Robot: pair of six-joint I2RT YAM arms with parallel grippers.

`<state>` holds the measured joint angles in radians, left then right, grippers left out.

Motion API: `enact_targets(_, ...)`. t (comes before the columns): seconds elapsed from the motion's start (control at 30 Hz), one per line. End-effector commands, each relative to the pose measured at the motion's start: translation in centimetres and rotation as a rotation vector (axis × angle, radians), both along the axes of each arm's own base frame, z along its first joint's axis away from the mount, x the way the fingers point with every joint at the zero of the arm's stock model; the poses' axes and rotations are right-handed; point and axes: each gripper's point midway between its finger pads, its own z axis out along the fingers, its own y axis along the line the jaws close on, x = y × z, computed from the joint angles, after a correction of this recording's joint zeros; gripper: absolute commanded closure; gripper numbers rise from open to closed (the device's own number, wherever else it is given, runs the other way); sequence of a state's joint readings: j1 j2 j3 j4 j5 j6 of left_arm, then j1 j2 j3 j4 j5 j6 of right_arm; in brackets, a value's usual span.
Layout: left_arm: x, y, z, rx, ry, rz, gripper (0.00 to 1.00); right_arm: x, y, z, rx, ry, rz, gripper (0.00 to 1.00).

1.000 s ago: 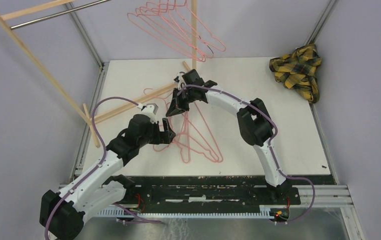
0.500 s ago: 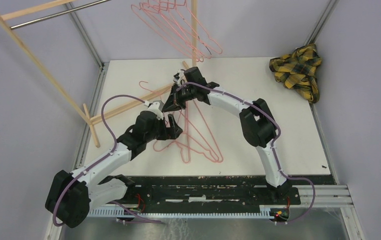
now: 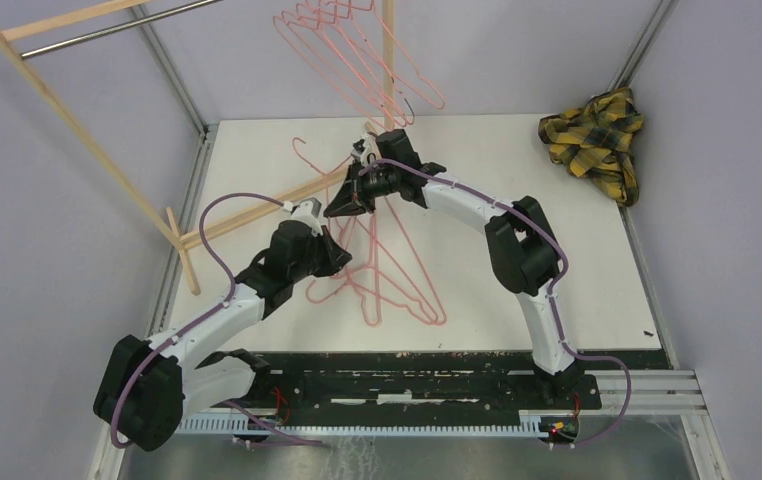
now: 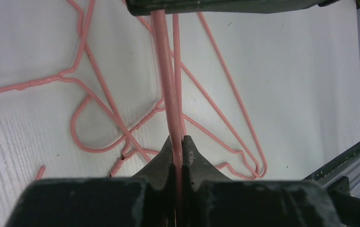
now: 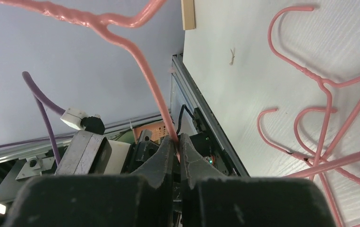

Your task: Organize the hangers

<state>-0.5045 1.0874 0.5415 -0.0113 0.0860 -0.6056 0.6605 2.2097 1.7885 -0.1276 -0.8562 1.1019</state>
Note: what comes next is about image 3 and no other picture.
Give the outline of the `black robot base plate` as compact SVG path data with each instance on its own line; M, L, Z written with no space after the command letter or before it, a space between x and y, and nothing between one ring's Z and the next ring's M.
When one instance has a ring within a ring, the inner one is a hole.
M599 411L596 370L664 370L662 350L590 351L572 386L550 387L525 351L260 354L270 371L235 403L289 427L511 426L523 412Z

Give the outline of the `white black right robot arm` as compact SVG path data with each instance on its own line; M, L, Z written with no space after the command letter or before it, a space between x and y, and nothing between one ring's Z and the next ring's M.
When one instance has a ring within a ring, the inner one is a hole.
M532 340L535 396L548 408L563 406L583 370L557 305L556 285L568 261L540 203L531 196L507 203L461 183L444 166L422 162L407 132L394 129L354 143L344 181L324 215L369 214L377 199L394 193L484 235L492 272L517 298Z

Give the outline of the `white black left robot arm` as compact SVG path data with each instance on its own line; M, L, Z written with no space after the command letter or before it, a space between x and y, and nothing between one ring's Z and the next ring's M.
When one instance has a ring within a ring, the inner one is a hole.
M258 371L256 359L221 346L274 313L296 284L334 276L351 259L327 227L283 221L269 246L198 317L147 339L119 340L93 403L94 414L110 427L113 446L153 451L191 414L233 399L264 404L272 382Z

